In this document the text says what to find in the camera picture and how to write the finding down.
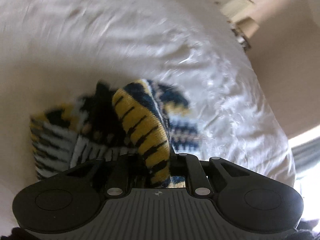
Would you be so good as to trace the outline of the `patterned navy yellow knit sweater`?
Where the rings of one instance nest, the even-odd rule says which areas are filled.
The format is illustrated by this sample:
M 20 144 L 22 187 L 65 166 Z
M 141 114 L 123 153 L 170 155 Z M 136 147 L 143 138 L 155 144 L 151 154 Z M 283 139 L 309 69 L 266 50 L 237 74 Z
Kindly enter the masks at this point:
M 147 79 L 115 90 L 99 82 L 92 95 L 32 115 L 30 132 L 38 180 L 90 160 L 136 155 L 147 184 L 169 187 L 182 182 L 170 174 L 173 155 L 200 151 L 189 101 Z

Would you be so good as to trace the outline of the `right bedside table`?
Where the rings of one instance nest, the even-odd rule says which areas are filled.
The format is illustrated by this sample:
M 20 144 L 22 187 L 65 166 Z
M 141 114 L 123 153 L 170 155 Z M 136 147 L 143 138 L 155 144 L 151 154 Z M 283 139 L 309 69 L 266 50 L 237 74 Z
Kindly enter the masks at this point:
M 220 10 L 247 38 L 252 38 L 259 29 L 259 24 L 249 16 L 254 8 L 251 0 L 231 0 Z

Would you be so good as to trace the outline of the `white bed duvet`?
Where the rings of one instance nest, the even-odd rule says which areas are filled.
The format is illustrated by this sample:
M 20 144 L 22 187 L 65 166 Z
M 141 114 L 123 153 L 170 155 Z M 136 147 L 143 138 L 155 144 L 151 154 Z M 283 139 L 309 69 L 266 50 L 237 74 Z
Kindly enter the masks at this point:
M 208 0 L 1 0 L 1 234 L 36 180 L 29 117 L 93 92 L 159 80 L 186 93 L 219 155 L 287 185 L 288 140 L 226 18 Z

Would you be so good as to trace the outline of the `right bedside photo frame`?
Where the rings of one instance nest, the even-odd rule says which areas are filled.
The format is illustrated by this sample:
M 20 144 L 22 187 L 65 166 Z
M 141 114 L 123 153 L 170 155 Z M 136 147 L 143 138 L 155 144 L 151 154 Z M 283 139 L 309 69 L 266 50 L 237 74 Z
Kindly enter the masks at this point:
M 241 31 L 240 28 L 232 26 L 231 30 L 236 37 L 237 42 L 241 45 L 245 52 L 251 49 L 247 36 Z

